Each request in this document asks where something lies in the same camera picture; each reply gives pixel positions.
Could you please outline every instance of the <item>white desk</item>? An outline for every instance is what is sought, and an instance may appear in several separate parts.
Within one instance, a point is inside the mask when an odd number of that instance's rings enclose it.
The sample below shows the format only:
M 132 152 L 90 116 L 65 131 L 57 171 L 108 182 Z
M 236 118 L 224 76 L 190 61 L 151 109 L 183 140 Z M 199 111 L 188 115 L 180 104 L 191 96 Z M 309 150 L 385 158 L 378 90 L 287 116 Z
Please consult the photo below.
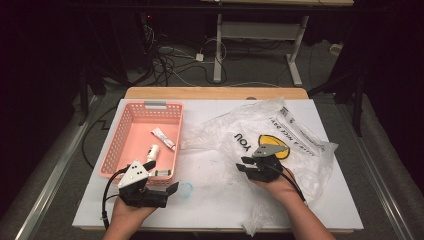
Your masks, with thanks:
M 183 131 L 191 124 L 201 123 L 212 117 L 229 112 L 237 106 L 251 103 L 252 100 L 173 100 L 184 103 Z M 287 107 L 307 127 L 322 140 L 328 140 L 312 100 L 286 100 Z M 111 141 L 108 135 L 105 145 Z M 73 226 L 83 229 L 102 229 L 101 200 L 107 179 L 98 175 L 98 169 L 106 153 L 103 147 L 99 160 L 92 173 L 84 197 L 76 213 Z M 178 191 L 169 197 L 165 209 L 158 209 L 143 225 L 143 229 L 159 231 L 239 231 L 241 224 L 250 218 L 257 199 L 248 181 L 235 183 L 228 177 L 223 178 L 222 167 L 217 161 L 219 154 L 215 151 L 200 152 L 180 151 L 177 160 L 175 180 L 180 181 Z M 243 173 L 234 166 L 236 179 Z M 110 194 L 117 193 L 112 185 Z M 272 219 L 266 222 L 260 231 L 290 231 L 290 224 L 284 209 L 265 192 L 259 199 L 271 212 Z M 107 202 L 109 217 L 112 214 L 114 199 Z M 322 196 L 310 205 L 312 211 L 324 225 L 333 232 L 349 232 L 362 229 L 346 181 L 336 160 L 328 185 Z

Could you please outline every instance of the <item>basket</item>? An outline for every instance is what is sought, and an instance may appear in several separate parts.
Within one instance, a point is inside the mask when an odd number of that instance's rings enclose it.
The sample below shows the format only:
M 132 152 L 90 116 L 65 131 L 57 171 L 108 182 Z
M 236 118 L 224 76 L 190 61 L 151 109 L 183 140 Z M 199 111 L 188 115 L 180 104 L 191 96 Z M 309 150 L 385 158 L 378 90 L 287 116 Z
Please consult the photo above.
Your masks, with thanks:
M 164 101 L 127 102 L 119 116 L 116 128 L 110 131 L 113 137 L 99 169 L 99 174 L 110 178 L 119 169 L 125 168 L 136 159 L 142 164 L 146 163 L 150 147 L 156 144 L 160 150 L 156 158 L 156 167 L 150 172 L 154 173 L 157 170 L 166 171 L 170 174 L 167 174 L 167 176 L 150 176 L 148 184 L 172 184 L 182 117 L 182 103 Z M 160 128 L 175 143 L 175 151 L 168 148 L 151 133 L 155 128 Z

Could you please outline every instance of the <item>plastic bag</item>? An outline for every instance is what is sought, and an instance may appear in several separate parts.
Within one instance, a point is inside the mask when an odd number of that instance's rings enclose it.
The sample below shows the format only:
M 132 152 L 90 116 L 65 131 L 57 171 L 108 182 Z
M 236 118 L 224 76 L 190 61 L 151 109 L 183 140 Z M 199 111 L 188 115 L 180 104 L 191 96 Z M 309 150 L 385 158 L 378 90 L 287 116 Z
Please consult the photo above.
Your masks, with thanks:
M 289 147 L 280 161 L 292 170 L 308 203 L 322 193 L 333 169 L 337 144 L 321 141 L 297 121 L 285 107 L 283 98 L 241 106 L 183 131 L 180 149 L 215 149 L 222 155 L 227 168 L 234 169 L 235 163 L 242 163 L 241 157 L 251 157 L 264 142 Z M 238 176 L 246 179 L 241 172 L 229 179 Z M 256 213 L 264 210 L 260 205 L 253 209 Z M 254 212 L 252 218 L 256 219 L 246 220 L 243 227 L 253 236 L 263 223 Z

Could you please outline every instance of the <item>desk leg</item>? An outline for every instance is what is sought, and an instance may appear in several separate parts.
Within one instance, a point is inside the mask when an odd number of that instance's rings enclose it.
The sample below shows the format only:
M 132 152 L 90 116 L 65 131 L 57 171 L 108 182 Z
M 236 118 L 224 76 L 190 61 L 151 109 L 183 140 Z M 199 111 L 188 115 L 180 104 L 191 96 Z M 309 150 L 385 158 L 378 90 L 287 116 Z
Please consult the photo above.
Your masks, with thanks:
M 215 83 L 221 82 L 221 64 L 222 64 L 222 52 L 221 52 L 221 40 L 222 40 L 222 14 L 218 14 L 218 21 L 216 24 L 216 53 L 215 53 L 215 64 L 213 70 L 213 81 Z
M 293 79 L 293 83 L 297 87 L 302 86 L 302 80 L 300 79 L 299 71 L 297 70 L 295 60 L 296 60 L 297 53 L 299 52 L 300 44 L 302 44 L 302 38 L 306 30 L 306 24 L 308 23 L 308 19 L 309 19 L 309 16 L 304 16 L 302 18 L 302 22 L 297 31 L 293 52 L 292 54 L 286 55 L 287 64 L 289 65 L 289 70 Z

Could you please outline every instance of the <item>hand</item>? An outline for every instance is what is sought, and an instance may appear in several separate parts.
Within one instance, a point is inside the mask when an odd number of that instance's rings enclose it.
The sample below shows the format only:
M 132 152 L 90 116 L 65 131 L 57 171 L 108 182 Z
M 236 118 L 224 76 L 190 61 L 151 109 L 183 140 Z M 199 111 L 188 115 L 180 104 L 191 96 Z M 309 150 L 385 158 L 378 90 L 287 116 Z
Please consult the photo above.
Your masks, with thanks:
M 130 207 L 117 197 L 113 206 L 112 220 L 103 239 L 129 239 L 156 209 Z
M 292 171 L 288 168 L 283 170 L 283 173 L 293 182 L 295 181 Z M 265 188 L 275 199 L 280 201 L 283 205 L 286 205 L 288 201 L 297 201 L 301 198 L 296 192 L 295 188 L 287 179 L 279 176 L 278 179 L 265 183 L 260 181 L 252 180 L 256 185 Z
M 294 182 L 294 175 L 290 169 L 285 168 L 283 173 Z M 296 239 L 335 239 L 315 214 L 303 203 L 299 194 L 287 179 L 280 176 L 278 179 L 269 183 L 252 182 L 268 190 L 284 206 Z

